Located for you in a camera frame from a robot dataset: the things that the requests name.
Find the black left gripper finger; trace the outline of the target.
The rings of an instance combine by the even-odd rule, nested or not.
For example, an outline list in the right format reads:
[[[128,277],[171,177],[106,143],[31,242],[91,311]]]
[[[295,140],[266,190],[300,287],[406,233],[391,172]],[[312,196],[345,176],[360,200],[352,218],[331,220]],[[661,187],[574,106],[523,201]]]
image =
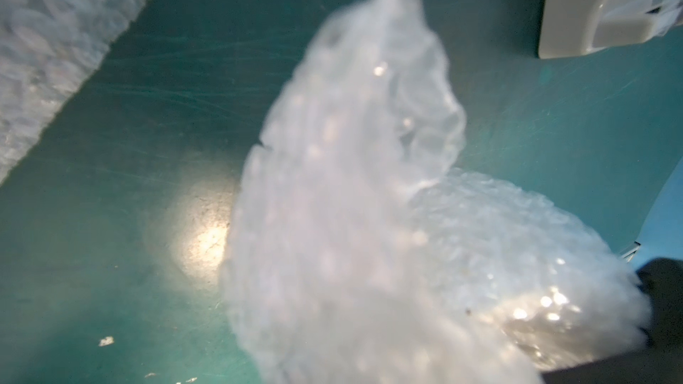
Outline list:
[[[544,373],[546,383],[682,382],[682,262],[657,258],[638,270],[653,307],[647,348],[571,369]]]

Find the white tape dispenser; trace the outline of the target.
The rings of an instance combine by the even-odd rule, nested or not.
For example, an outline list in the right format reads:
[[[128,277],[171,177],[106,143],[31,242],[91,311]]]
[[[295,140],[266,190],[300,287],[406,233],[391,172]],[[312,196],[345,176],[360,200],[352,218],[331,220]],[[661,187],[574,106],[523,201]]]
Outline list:
[[[543,60],[643,44],[682,25],[682,0],[544,0]]]

